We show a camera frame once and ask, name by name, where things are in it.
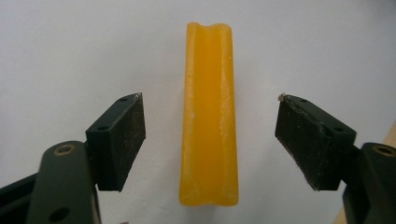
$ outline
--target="gray background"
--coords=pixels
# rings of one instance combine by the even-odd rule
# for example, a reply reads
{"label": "gray background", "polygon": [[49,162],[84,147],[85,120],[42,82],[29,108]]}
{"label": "gray background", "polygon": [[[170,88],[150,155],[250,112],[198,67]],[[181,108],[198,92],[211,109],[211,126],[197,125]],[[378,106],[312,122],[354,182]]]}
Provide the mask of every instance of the gray background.
{"label": "gray background", "polygon": [[[233,28],[240,201],[178,202],[186,25]],[[396,2],[1,1],[0,187],[143,92],[147,139],[104,223],[331,223],[336,192],[314,192],[274,138],[277,96],[306,98],[381,142],[396,118]]]}

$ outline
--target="yellow stick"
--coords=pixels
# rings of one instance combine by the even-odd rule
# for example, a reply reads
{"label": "yellow stick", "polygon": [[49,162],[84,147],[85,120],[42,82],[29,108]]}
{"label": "yellow stick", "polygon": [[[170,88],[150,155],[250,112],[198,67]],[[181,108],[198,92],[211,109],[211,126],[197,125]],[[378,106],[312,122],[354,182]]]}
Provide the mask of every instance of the yellow stick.
{"label": "yellow stick", "polygon": [[187,27],[179,199],[185,205],[238,203],[233,41],[225,24]]}

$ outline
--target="orange block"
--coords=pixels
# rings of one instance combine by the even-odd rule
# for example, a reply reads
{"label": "orange block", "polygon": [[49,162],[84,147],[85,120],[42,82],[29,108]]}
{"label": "orange block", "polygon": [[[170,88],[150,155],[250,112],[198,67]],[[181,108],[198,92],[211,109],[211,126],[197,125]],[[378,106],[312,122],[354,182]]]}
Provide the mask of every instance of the orange block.
{"label": "orange block", "polygon": [[226,24],[187,27],[179,199],[185,205],[238,203],[233,40]]}

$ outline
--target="wooden edge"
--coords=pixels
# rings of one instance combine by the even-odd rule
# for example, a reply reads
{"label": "wooden edge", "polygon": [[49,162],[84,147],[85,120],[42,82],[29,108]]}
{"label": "wooden edge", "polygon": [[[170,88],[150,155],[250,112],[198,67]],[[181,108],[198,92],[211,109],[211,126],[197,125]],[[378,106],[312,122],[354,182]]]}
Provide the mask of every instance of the wooden edge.
{"label": "wooden edge", "polygon": [[[393,123],[393,126],[390,128],[382,143],[390,147],[396,147],[396,121]],[[332,224],[347,224],[346,211],[344,210],[344,207],[338,213],[338,216]]]}

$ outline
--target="grooved yellow bar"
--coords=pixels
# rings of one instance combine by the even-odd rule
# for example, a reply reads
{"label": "grooved yellow bar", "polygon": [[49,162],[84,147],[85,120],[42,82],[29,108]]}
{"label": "grooved yellow bar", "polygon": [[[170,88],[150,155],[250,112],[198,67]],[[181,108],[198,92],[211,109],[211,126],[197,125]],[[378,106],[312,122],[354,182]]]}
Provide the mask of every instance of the grooved yellow bar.
{"label": "grooved yellow bar", "polygon": [[189,23],[181,203],[238,203],[234,111],[231,28],[226,24]]}

